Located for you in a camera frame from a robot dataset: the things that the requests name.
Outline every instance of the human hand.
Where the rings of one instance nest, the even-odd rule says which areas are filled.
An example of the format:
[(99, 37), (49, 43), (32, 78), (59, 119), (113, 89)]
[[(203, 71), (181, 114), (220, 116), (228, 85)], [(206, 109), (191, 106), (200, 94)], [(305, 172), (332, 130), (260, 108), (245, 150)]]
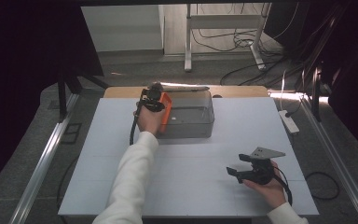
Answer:
[(159, 112), (152, 112), (143, 105), (138, 118), (139, 131), (150, 132), (156, 136), (164, 113), (165, 109)]
[[(272, 166), (278, 168), (278, 164), (275, 161), (271, 161), (271, 164)], [(281, 177), (278, 169), (274, 169), (274, 173), (278, 177)], [(274, 178), (266, 185), (259, 185), (250, 180), (243, 180), (243, 184), (263, 195), (269, 206), (274, 209), (286, 203), (286, 199), (284, 198), (283, 193), (283, 187)]]

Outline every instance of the gray plastic bin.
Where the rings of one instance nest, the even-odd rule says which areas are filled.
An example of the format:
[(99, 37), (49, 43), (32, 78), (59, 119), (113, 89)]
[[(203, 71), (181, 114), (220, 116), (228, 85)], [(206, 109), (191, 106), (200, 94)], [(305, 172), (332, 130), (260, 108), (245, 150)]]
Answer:
[(172, 109), (157, 138), (208, 138), (212, 134), (214, 113), (209, 91), (168, 92)]

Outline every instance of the white table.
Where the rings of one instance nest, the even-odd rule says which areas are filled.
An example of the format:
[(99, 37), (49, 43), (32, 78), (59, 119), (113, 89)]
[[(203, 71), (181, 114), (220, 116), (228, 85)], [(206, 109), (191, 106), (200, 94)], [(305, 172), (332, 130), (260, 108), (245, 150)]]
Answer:
[[(118, 162), (129, 144), (137, 100), (101, 99), (59, 215), (96, 216), (104, 210)], [(210, 138), (159, 140), (144, 216), (264, 216), (270, 208), (262, 197), (238, 184), (226, 170), (227, 166), (251, 170), (251, 164), (238, 155), (257, 147), (286, 153), (275, 161), (289, 180), (294, 209), (300, 215), (318, 215), (273, 99), (216, 98), (213, 110)]]

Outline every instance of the black wire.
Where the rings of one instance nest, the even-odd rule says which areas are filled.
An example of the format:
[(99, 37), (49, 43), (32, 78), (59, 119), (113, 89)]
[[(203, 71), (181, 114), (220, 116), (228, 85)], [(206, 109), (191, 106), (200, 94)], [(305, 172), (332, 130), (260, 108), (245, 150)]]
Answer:
[[(288, 72), (288, 73), (289, 73), (289, 74), (287, 74), (287, 75), (285, 76), (285, 78), (289, 78), (289, 77), (291, 77), (291, 76), (293, 76), (293, 75), (296, 74), (296, 73), (294, 73), (294, 72)], [(266, 88), (270, 88), (272, 85), (274, 85), (274, 84), (277, 83), (278, 81), (282, 80), (282, 77), (283, 77), (283, 76), (279, 76), (279, 77), (275, 77), (274, 79), (270, 80), (270, 81), (268, 82), (268, 85), (266, 85)]]
[(290, 52), (284, 52), (283, 55), (287, 55), (287, 56), (295, 56), (296, 52), (298, 50), (301, 50), (297, 56), (297, 58), (300, 58), (309, 48), (310, 44), (313, 42), (313, 40), (315, 39), (316, 35), (319, 33), (319, 31), (326, 25), (326, 23), (329, 21), (329, 19), (331, 19), (331, 17), (335, 14), (335, 11), (337, 10), (337, 7), (335, 7), (331, 13), (327, 14), (324, 17), (324, 20), (321, 22), (321, 24), (319, 24), (319, 26), (315, 29), (315, 31), (310, 34), (310, 36), (301, 44), (299, 44), (297, 47), (295, 47), (293, 50), (291, 50)]
[(234, 8), (234, 13), (235, 13), (235, 6), (234, 6), (234, 3), (232, 3), (231, 4), (231, 9), (229, 10), (229, 12), (227, 13), (227, 14), (229, 14), (231, 11), (232, 11), (232, 9)]
[[(297, 50), (299, 50), (299, 49), (302, 49), (302, 51), (301, 51), (301, 53), (300, 53), (299, 55), (297, 55), (297, 57), (300, 57), (303, 53), (305, 53), (306, 49), (308, 48), (308, 46), (309, 46), (310, 43), (312, 42), (311, 40), (316, 36), (316, 34), (321, 30), (321, 28), (327, 23), (327, 21), (330, 19), (330, 17), (332, 16), (332, 14), (333, 14), (333, 12), (330, 13), (330, 14), (328, 14), (328, 15), (326, 15), (326, 17), (324, 18), (324, 21), (323, 21), (323, 22), (318, 26), (318, 28), (309, 36), (309, 38), (308, 38), (306, 41), (304, 41), (302, 44), (300, 44), (299, 46), (297, 46), (297, 47), (296, 47), (295, 49), (293, 49), (291, 52), (284, 53), (282, 58), (285, 59), (286, 57), (289, 57), (291, 54), (295, 53), (295, 52), (296, 52)], [(210, 49), (215, 49), (215, 48), (213, 48), (213, 47), (211, 47), (211, 46), (207, 46), (207, 45), (203, 45), (203, 44), (199, 43), (199, 42), (196, 40), (196, 38), (194, 37), (194, 33), (193, 33), (193, 38), (194, 38), (194, 40), (195, 40), (198, 44), (200, 44), (200, 45), (202, 45), (202, 46), (204, 46), (204, 47), (210, 48)], [(234, 49), (220, 50), (220, 51), (232, 51), (232, 50), (234, 50)], [(262, 51), (262, 52), (263, 52), (263, 53), (269, 53), (269, 54), (271, 54), (271, 52), (269, 52), (269, 51), (267, 51), (267, 50), (264, 50), (264, 51), (265, 51), (265, 52), (263, 52), (263, 51)], [(269, 57), (271, 57), (271, 56), (273, 56), (273, 55), (280, 55), (280, 53), (272, 53), (272, 55), (269, 55)], [(240, 71), (240, 70), (242, 70), (242, 69), (245, 69), (245, 68), (248, 68), (248, 67), (252, 67), (252, 66), (256, 66), (256, 65), (259, 65), (259, 64), (253, 64), (253, 65), (250, 65), (250, 66), (245, 66), (245, 67), (243, 67), (243, 68), (240, 68), (240, 69), (237, 69), (237, 70), (234, 70), (234, 71), (232, 71), (232, 72), (229, 72), (229, 73), (225, 74), (225, 75), (220, 79), (220, 85), (223, 85), (224, 79), (226, 79), (229, 75), (231, 75), (231, 74), (233, 74), (233, 73), (235, 73), (235, 72), (238, 72), (238, 71)], [(243, 85), (243, 84), (245, 84), (245, 83), (247, 83), (247, 82), (251, 82), (251, 81), (257, 80), (258, 78), (259, 78), (259, 79), (258, 79), (257, 81), (263, 79), (263, 78), (264, 78), (264, 75), (266, 75), (269, 70), (264, 71), (262, 74), (258, 75), (257, 77), (253, 77), (253, 78), (251, 78), (251, 79), (248, 79), (248, 80), (246, 80), (246, 81), (243, 81), (242, 83), (239, 84), (239, 86), (241, 86), (241, 85)], [(272, 86), (273, 84), (275, 84), (277, 80), (280, 80), (281, 78), (282, 78), (282, 76), (277, 77), (277, 78), (275, 78), (275, 79), (272, 79), (268, 84), (265, 84), (265, 86), (266, 86), (266, 87), (270, 87), (270, 86)]]
[(260, 75), (258, 75), (258, 76), (256, 76), (256, 77), (253, 77), (253, 78), (250, 78), (250, 79), (248, 79), (248, 80), (246, 80), (246, 81), (243, 81), (242, 83), (238, 84), (238, 86), (241, 86), (241, 85), (243, 85), (243, 84), (245, 84), (245, 83), (247, 83), (247, 82), (251, 82), (251, 81), (255, 81), (255, 80), (256, 80), (256, 81), (259, 81), (260, 79), (263, 79), (264, 76), (266, 76), (267, 73), (268, 73), (273, 67), (275, 67), (278, 63), (283, 62), (284, 60), (286, 60), (286, 57), (280, 58), (280, 60), (278, 60), (277, 62), (274, 62), (274, 64), (273, 64), (270, 68), (268, 68), (267, 70), (263, 71)]
[(312, 173), (306, 175), (305, 180), (309, 179), (310, 176), (313, 176), (313, 175), (324, 175), (324, 176), (330, 178), (333, 181), (333, 183), (336, 185), (336, 188), (337, 188), (337, 193), (335, 195), (333, 195), (332, 197), (324, 197), (323, 198), (323, 197), (319, 197), (319, 196), (316, 196), (314, 194), (311, 194), (311, 196), (313, 198), (320, 199), (320, 200), (333, 200), (333, 199), (336, 199), (336, 197), (338, 197), (338, 195), (340, 193), (339, 184), (331, 175), (328, 175), (327, 173), (324, 173), (324, 172), (316, 171), (316, 172), (312, 172)]
[(197, 44), (199, 44), (199, 45), (201, 45), (201, 46), (203, 46), (203, 47), (209, 48), (209, 49), (214, 49), (214, 50), (221, 51), (221, 52), (229, 52), (229, 51), (232, 51), (232, 50), (234, 50), (234, 49), (237, 48), (237, 47), (234, 47), (233, 49), (216, 49), (216, 48), (211, 47), (211, 46), (209, 46), (209, 45), (201, 44), (199, 41), (197, 41), (196, 37), (194, 36), (193, 30), (191, 30), (191, 34), (193, 35), (194, 41), (195, 41)]
[[(242, 8), (241, 8), (241, 14), (243, 12), (243, 9), (245, 7), (245, 4), (243, 3), (242, 4)], [(206, 48), (209, 48), (209, 49), (214, 49), (214, 50), (217, 50), (217, 51), (222, 51), (222, 52), (228, 52), (228, 51), (232, 51), (234, 49), (237, 49), (237, 48), (246, 48), (246, 47), (249, 47), (252, 45), (252, 43), (249, 43), (249, 42), (253, 42), (253, 39), (241, 39), (241, 38), (238, 38), (239, 35), (250, 35), (250, 36), (255, 36), (255, 35), (251, 35), (251, 34), (248, 34), (248, 33), (251, 33), (251, 32), (255, 32), (257, 30), (252, 30), (252, 31), (244, 31), (244, 32), (238, 32), (237, 33), (237, 29), (234, 30), (234, 33), (233, 34), (223, 34), (223, 35), (203, 35), (199, 30), (199, 34), (200, 36), (204, 37), (204, 38), (214, 38), (214, 37), (220, 37), (220, 36), (226, 36), (226, 35), (233, 35), (233, 42), (234, 42), (234, 48), (233, 49), (217, 49), (217, 48), (214, 48), (212, 46), (209, 46), (209, 45), (206, 45), (206, 44), (201, 44), (197, 39), (196, 37), (194, 36), (194, 33), (193, 33), (193, 30), (191, 30), (191, 33), (193, 35), (193, 38), (195, 40), (195, 42), (199, 45), (202, 45), (203, 47), (206, 47)]]
[(283, 173), (283, 171), (278, 167), (274, 166), (274, 168), (277, 169), (283, 175), (284, 181), (286, 182), (287, 187), (289, 187), (289, 182), (287, 182), (286, 175)]
[(292, 205), (293, 204), (293, 195), (292, 195), (292, 191), (289, 189), (289, 185), (286, 184), (287, 180), (286, 180), (286, 183), (284, 183), (283, 180), (275, 174), (274, 174), (274, 179), (276, 179), (282, 185), (282, 187), (284, 188), (284, 191), (286, 191), (286, 194), (287, 194), (287, 202), (289, 202), (290, 205)]
[(136, 112), (133, 115), (133, 122), (132, 122), (131, 132), (130, 132), (130, 146), (133, 145), (133, 135), (135, 133), (136, 123), (138, 122), (138, 118), (139, 118), (139, 115), (141, 114), (141, 109), (142, 109), (143, 105), (144, 105), (144, 101), (142, 100), (142, 95), (141, 95), (141, 99), (139, 100), (138, 105), (136, 107)]
[(263, 13), (263, 10), (264, 10), (264, 5), (265, 5), (266, 3), (263, 3), (263, 7), (261, 8), (261, 12), (260, 12), (260, 14), (262, 14)]
[[(61, 207), (61, 190), (62, 190), (62, 185), (63, 185), (63, 181), (66, 178), (66, 176), (68, 175), (69, 170), (71, 169), (71, 167), (74, 165), (74, 163), (79, 159), (79, 156), (76, 156), (71, 163), (69, 164), (69, 166), (66, 168), (65, 172), (63, 173), (63, 176), (61, 178), (60, 181), (60, 185), (58, 186), (58, 190), (57, 190), (57, 198), (56, 198), (56, 205), (57, 205), (57, 210), (60, 210)], [(60, 216), (60, 219), (63, 223), (67, 223), (65, 220), (65, 217)]]
[(254, 8), (255, 12), (257, 12), (257, 9), (255, 9), (255, 4), (254, 3), (252, 3), (252, 7)]
[(279, 51), (274, 52), (274, 51), (267, 50), (264, 47), (263, 41), (261, 41), (261, 40), (258, 42), (258, 47), (259, 47), (259, 52), (261, 54), (266, 55), (267, 57), (272, 57), (272, 56), (276, 56), (276, 55), (283, 55), (283, 52), (279, 52)]
[(290, 116), (292, 116), (292, 115), (294, 115), (294, 114), (298, 111), (298, 109), (299, 109), (300, 106), (302, 105), (303, 99), (304, 99), (304, 95), (302, 95), (302, 97), (300, 98), (300, 103), (298, 104), (297, 109), (296, 109), (295, 111), (287, 112), (288, 115), (287, 115), (287, 114), (285, 115), (287, 118), (290, 117)]
[[(243, 32), (239, 32), (237, 34), (240, 35), (251, 35), (251, 34), (247, 34), (247, 33), (251, 33), (251, 32), (256, 32), (257, 30), (251, 30), (251, 31), (243, 31)], [(220, 37), (220, 36), (226, 36), (226, 35), (235, 35), (235, 33), (230, 33), (230, 34), (223, 34), (223, 35), (203, 35), (199, 29), (199, 33), (200, 36), (204, 37), (204, 38), (215, 38), (215, 37)]]
[(224, 85), (224, 84), (223, 84), (224, 79), (226, 79), (226, 78), (229, 77), (230, 75), (232, 75), (232, 74), (234, 74), (234, 73), (236, 73), (236, 72), (239, 72), (240, 70), (243, 70), (243, 69), (246, 69), (246, 68), (250, 68), (250, 67), (253, 67), (253, 66), (258, 66), (258, 65), (261, 65), (261, 64), (269, 64), (269, 63), (255, 63), (255, 64), (251, 64), (251, 65), (244, 66), (244, 67), (242, 67), (242, 68), (236, 69), (236, 70), (234, 70), (234, 71), (231, 71), (231, 72), (225, 74), (224, 76), (222, 76), (222, 77), (220, 78), (220, 85), (223, 86), (223, 85)]

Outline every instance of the white power strip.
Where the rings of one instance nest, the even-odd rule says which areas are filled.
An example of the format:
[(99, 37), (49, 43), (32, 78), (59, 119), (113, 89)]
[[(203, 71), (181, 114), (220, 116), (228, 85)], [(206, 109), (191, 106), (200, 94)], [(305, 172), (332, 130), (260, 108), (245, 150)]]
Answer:
[(298, 129), (297, 125), (295, 124), (295, 122), (292, 120), (292, 118), (287, 118), (286, 115), (287, 111), (286, 110), (281, 110), (279, 111), (279, 115), (281, 116), (281, 119), (283, 121), (284, 126), (286, 127), (286, 129), (289, 131), (289, 133), (298, 133), (300, 130)]

